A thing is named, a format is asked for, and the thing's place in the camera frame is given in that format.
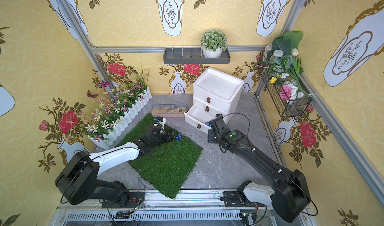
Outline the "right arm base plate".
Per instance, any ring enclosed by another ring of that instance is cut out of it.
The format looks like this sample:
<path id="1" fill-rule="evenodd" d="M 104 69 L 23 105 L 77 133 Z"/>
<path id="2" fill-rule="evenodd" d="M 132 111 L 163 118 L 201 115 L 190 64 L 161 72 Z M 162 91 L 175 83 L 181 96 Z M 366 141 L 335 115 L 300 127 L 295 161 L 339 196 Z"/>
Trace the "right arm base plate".
<path id="1" fill-rule="evenodd" d="M 264 207 L 264 204 L 249 201 L 243 193 L 238 191 L 224 191 L 220 197 L 226 208 L 236 207 Z"/>

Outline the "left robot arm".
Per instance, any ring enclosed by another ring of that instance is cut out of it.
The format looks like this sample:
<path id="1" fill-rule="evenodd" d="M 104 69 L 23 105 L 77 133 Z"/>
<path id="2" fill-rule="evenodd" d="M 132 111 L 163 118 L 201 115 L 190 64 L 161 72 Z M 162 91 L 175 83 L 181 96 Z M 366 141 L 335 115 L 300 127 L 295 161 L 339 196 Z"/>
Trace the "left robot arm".
<path id="1" fill-rule="evenodd" d="M 152 156 L 152 148 L 180 140 L 181 134 L 165 129 L 161 123 L 149 125 L 147 133 L 132 142 L 100 153 L 76 153 L 55 181 L 62 196 L 78 205 L 88 199 L 106 200 L 125 207 L 132 200 L 123 183 L 107 182 L 98 176 L 117 165 L 134 161 L 142 156 Z"/>

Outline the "white three-drawer cabinet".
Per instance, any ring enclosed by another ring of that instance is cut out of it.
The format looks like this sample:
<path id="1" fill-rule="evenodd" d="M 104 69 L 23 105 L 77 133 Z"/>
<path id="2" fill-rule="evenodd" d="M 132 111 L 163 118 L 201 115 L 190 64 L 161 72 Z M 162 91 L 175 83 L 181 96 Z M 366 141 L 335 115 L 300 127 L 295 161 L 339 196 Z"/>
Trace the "white three-drawer cabinet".
<path id="1" fill-rule="evenodd" d="M 244 81 L 214 68 L 206 69 L 193 84 L 193 106 L 185 113 L 186 123 L 204 133 L 208 122 L 222 114 L 227 124 L 236 111 Z"/>

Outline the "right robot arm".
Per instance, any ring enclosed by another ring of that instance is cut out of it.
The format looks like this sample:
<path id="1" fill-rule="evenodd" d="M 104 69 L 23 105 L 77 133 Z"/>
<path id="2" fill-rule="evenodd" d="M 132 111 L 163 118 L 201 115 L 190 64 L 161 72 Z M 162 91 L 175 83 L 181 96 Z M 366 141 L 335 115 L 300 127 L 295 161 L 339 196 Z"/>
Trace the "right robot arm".
<path id="1" fill-rule="evenodd" d="M 244 186 L 241 192 L 247 200 L 272 207 L 284 221 L 292 223 L 311 202 L 304 174 L 281 166 L 254 146 L 244 133 L 230 130 L 223 115 L 217 114 L 209 124 L 221 148 L 245 160 L 269 183 L 268 187 L 253 182 Z"/>

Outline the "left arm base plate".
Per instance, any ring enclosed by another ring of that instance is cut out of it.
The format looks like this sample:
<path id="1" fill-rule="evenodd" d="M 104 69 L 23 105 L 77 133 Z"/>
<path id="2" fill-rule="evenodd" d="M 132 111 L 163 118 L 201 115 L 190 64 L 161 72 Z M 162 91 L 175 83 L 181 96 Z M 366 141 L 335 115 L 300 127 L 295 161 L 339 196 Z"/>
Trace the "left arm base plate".
<path id="1" fill-rule="evenodd" d="M 133 209 L 143 203 L 145 199 L 144 191 L 134 191 L 124 193 L 117 201 L 104 201 L 102 203 L 103 209 Z"/>

